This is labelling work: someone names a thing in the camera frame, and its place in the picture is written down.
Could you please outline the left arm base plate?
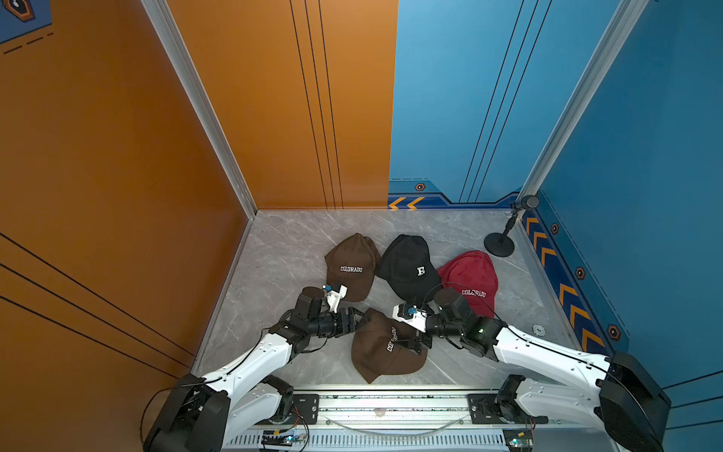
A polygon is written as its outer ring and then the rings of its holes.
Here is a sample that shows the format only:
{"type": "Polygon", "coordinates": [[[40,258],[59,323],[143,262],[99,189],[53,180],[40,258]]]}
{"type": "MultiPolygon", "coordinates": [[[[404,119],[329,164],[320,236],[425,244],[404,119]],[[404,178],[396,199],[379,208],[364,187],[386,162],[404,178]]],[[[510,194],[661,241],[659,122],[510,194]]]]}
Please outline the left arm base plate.
{"type": "Polygon", "coordinates": [[[260,425],[292,425],[299,422],[300,416],[308,426],[316,425],[319,404],[318,394],[295,394],[290,402],[283,402],[278,412],[270,419],[260,422],[260,425]]]}

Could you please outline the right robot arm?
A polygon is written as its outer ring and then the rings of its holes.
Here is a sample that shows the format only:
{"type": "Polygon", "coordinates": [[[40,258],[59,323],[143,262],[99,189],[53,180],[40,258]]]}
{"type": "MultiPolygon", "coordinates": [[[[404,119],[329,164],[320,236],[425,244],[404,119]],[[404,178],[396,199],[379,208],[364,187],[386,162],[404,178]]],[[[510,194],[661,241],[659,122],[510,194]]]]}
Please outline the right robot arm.
{"type": "Polygon", "coordinates": [[[605,432],[629,451],[661,451],[671,400],[633,355],[611,356],[538,339],[497,315],[480,316],[454,289],[439,291],[430,306],[406,301],[394,319],[412,326],[412,351],[434,339],[457,338],[456,348],[544,376],[545,382],[511,375],[495,403],[510,421],[543,417],[572,421],[605,432]]]}

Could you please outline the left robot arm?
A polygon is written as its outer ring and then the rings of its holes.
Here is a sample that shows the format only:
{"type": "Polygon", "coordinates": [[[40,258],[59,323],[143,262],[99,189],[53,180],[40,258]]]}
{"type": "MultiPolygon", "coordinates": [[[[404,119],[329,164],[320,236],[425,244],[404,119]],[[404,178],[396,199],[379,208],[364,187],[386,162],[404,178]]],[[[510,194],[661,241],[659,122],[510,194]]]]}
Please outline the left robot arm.
{"type": "Polygon", "coordinates": [[[220,451],[261,421],[286,420],[294,389],[274,373],[309,352],[314,337],[338,338],[363,326],[361,311],[342,306],[346,295],[342,284],[305,287],[253,348],[202,377],[177,380],[152,427],[140,433],[143,450],[220,451]]]}

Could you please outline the black R cap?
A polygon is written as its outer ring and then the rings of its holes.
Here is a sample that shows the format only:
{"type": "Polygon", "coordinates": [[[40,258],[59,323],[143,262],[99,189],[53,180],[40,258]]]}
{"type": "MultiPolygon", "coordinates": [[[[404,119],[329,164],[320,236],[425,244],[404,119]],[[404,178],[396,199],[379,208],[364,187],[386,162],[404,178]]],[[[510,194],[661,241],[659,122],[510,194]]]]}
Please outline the black R cap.
{"type": "Polygon", "coordinates": [[[429,245],[419,235],[399,235],[386,249],[376,275],[403,301],[424,304],[442,288],[442,279],[430,260],[429,245]]]}

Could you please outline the brown Colorado cap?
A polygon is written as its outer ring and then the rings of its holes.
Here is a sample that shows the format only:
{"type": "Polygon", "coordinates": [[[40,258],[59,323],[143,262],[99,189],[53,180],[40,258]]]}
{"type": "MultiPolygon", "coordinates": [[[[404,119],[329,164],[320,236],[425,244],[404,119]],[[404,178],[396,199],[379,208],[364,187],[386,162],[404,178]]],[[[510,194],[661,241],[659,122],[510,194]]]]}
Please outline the brown Colorado cap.
{"type": "Polygon", "coordinates": [[[364,301],[371,291],[380,260],[370,237],[359,233],[351,235],[326,254],[326,284],[346,286],[344,301],[364,301]]]}

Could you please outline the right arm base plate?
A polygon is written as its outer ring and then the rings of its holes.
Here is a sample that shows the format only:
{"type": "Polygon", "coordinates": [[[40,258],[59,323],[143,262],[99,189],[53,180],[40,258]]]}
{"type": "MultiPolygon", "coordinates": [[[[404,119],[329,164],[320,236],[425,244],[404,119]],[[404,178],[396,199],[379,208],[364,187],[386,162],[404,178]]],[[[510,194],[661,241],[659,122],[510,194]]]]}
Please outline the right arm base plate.
{"type": "Polygon", "coordinates": [[[474,425],[525,424],[536,427],[549,423],[547,416],[530,416],[515,402],[500,405],[496,395],[467,395],[468,411],[474,425]]]}

